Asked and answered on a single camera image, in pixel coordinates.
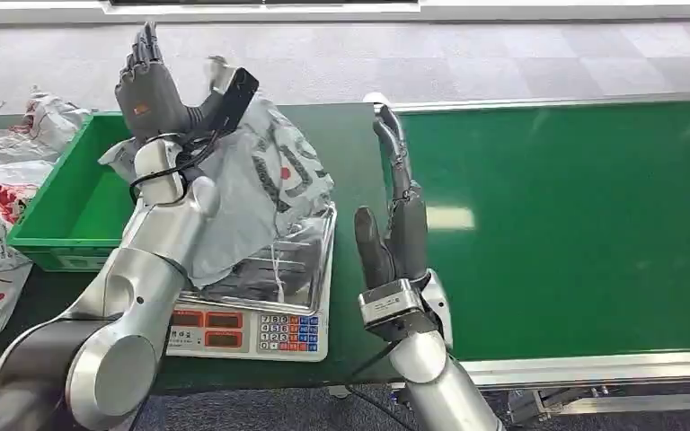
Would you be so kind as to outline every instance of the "green tray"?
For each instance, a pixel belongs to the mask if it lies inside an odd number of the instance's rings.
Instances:
[[[96,161],[129,138],[117,112],[91,116],[6,238],[45,271],[98,271],[120,243],[133,203],[128,184]]]

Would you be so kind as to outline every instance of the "scale keypad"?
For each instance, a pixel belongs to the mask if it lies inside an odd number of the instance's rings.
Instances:
[[[262,314],[258,349],[279,352],[316,352],[319,349],[318,316]]]

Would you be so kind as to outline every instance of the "gray carpet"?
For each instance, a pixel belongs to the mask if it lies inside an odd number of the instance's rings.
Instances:
[[[91,108],[112,95],[137,26],[0,28],[0,112],[39,85]],[[185,101],[205,93],[208,55],[246,66],[278,103],[595,97],[690,92],[690,22],[621,24],[184,24],[160,27]],[[386,401],[385,388],[370,391]],[[505,414],[502,392],[489,394]],[[154,397],[138,430],[398,430],[326,390]],[[690,431],[690,412],[556,418],[532,430]]]

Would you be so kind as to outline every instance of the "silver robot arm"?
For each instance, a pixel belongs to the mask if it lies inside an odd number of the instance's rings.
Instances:
[[[0,431],[106,430],[146,398],[198,238],[218,207],[215,184],[197,165],[236,129],[258,88],[242,68],[224,67],[221,77],[200,108],[184,107],[155,26],[137,35],[116,87],[142,145],[131,185],[140,190],[137,210],[78,299],[1,356]],[[199,150],[198,142],[207,143]]]
[[[390,362],[405,379],[411,407],[426,429],[503,431],[469,374],[447,352],[453,343],[450,311],[438,275],[427,268],[421,188],[411,177],[401,124],[387,105],[377,113],[375,132],[390,157],[393,199],[384,241],[368,208],[355,216],[367,283],[358,297],[365,328],[398,342]]]

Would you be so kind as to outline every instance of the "digital scale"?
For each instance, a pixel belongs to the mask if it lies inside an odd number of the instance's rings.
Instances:
[[[198,293],[181,294],[168,356],[318,362],[328,352],[334,205]]]

